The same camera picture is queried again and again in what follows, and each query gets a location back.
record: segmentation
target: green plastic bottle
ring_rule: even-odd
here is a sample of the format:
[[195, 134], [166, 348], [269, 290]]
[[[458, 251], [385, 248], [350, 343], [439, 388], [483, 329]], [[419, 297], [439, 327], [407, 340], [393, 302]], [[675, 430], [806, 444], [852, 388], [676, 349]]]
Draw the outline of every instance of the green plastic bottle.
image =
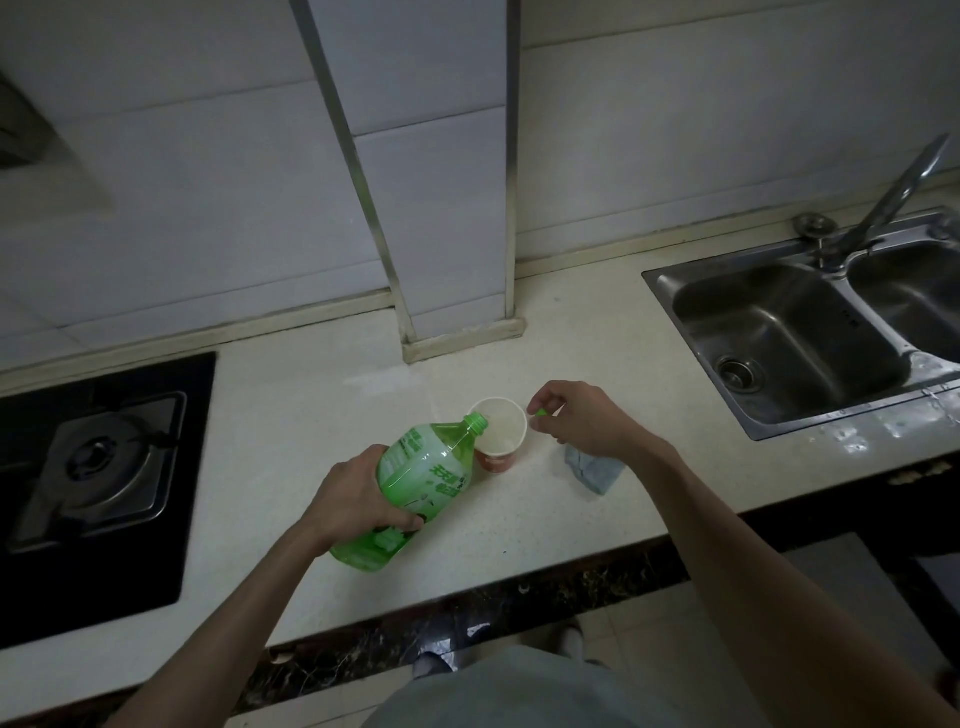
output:
[[[473, 445], [487, 429], [478, 413], [448, 425], [417, 425], [383, 453], [376, 482], [393, 505], [429, 523], [470, 484]], [[330, 550], [333, 557], [361, 571], [378, 571], [416, 536], [396, 528], [371, 531]]]

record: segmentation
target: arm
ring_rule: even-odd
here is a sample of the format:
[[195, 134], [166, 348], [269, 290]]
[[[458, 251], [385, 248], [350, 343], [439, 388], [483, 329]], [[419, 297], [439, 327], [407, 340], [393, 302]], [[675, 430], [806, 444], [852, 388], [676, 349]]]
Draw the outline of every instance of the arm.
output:
[[636, 473], [764, 712], [776, 726], [954, 726], [908, 666], [776, 553], [665, 441], [584, 382], [548, 382], [532, 427]]
[[371, 446], [333, 467], [303, 517], [108, 728], [222, 726], [314, 559], [378, 526], [423, 526], [380, 493], [373, 474], [385, 449]]

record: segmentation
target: person's left hand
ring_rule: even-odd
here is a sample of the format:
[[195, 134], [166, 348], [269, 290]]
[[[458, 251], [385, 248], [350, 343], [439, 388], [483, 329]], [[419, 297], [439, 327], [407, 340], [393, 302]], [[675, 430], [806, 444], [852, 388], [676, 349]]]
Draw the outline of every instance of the person's left hand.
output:
[[337, 463], [324, 478], [300, 523], [329, 548], [381, 526], [418, 531], [423, 519], [397, 508], [376, 484], [376, 464], [386, 446], [371, 445], [346, 463]]

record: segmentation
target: sink drain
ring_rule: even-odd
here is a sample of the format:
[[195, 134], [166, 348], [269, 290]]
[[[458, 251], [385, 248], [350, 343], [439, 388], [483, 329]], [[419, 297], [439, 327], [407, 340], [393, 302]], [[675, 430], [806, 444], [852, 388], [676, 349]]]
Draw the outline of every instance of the sink drain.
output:
[[738, 395], [751, 395], [763, 386], [763, 370], [753, 360], [724, 354], [713, 365], [724, 386]]

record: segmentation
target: shoe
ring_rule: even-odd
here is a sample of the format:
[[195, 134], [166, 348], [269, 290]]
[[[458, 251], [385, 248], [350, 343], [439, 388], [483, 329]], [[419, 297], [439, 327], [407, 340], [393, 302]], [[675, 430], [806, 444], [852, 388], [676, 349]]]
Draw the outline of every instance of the shoe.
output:
[[430, 675], [440, 675], [445, 672], [453, 672], [453, 669], [444, 662], [444, 658], [435, 655], [433, 652], [422, 652], [414, 661], [414, 680]]

